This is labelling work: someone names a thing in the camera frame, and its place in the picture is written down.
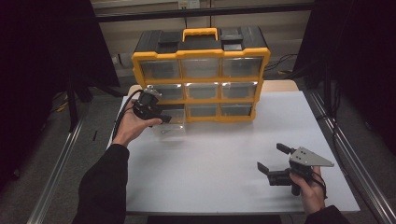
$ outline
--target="yellow handle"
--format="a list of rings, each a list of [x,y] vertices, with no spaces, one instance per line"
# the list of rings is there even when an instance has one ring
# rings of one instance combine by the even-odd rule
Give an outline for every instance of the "yellow handle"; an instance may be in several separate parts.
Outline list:
[[[183,42],[187,35],[214,35],[216,40],[219,40],[217,28],[185,29],[183,31]]]

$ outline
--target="black sleeve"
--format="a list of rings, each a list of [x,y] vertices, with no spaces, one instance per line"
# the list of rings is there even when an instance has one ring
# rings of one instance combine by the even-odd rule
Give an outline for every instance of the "black sleeve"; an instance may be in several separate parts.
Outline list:
[[[334,206],[326,207],[306,218],[305,224],[349,224],[349,221]]]
[[[73,223],[124,223],[129,150],[111,145],[82,177]]]

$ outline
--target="small parts organizer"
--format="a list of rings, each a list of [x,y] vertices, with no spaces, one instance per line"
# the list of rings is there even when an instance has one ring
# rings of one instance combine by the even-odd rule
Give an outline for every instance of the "small parts organizer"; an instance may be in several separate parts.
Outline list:
[[[163,112],[192,121],[256,115],[270,50],[257,26],[146,31],[132,56],[137,83],[162,94]]]

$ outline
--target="white table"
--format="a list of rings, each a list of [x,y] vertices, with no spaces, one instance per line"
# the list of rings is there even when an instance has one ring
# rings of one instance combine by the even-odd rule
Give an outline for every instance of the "white table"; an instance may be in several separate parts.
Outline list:
[[[146,129],[128,148],[127,211],[156,215],[254,215],[303,212],[291,187],[269,186],[270,171],[289,167],[276,149],[306,147],[333,161],[323,167],[327,205],[359,211],[346,180],[300,91],[264,92],[251,122],[196,122],[181,141],[160,141]]]

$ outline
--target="carpeted floor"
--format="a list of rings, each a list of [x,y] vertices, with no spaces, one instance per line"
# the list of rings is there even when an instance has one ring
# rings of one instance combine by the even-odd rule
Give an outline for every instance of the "carpeted floor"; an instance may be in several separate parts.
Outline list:
[[[268,79],[281,78],[276,72],[267,74]],[[121,87],[118,91],[127,92],[134,84],[129,77],[120,79]],[[304,83],[298,79],[296,82],[300,90],[305,90]],[[120,98],[106,95],[99,90],[92,90],[94,99],[91,102],[88,117],[84,120],[78,140],[72,154],[64,168],[58,188],[51,201],[44,223],[70,223],[76,213],[78,203],[78,184],[85,172],[100,158],[106,149],[108,138],[114,119],[120,108]],[[307,101],[312,105],[313,113],[319,113],[313,106],[309,92],[305,91]],[[337,122],[346,134],[350,144],[356,150],[361,161],[370,175],[384,192],[393,207],[396,207],[396,158],[382,142],[380,136],[366,128],[365,120],[345,96],[342,96],[338,109]],[[318,121],[319,126],[332,146],[332,134],[323,119]],[[21,178],[9,182],[0,193],[0,223],[26,223],[31,215],[35,203],[42,192],[50,173],[56,163],[66,141],[69,129],[68,110],[52,113],[47,126],[29,160],[21,167]],[[348,174],[346,177],[358,201],[361,211],[346,214],[351,223],[376,223],[371,211],[365,204],[375,211],[369,197],[357,179],[345,156],[340,153]],[[304,223],[304,215],[282,215],[282,223]],[[125,223],[145,224],[160,223],[155,217],[127,217]]]

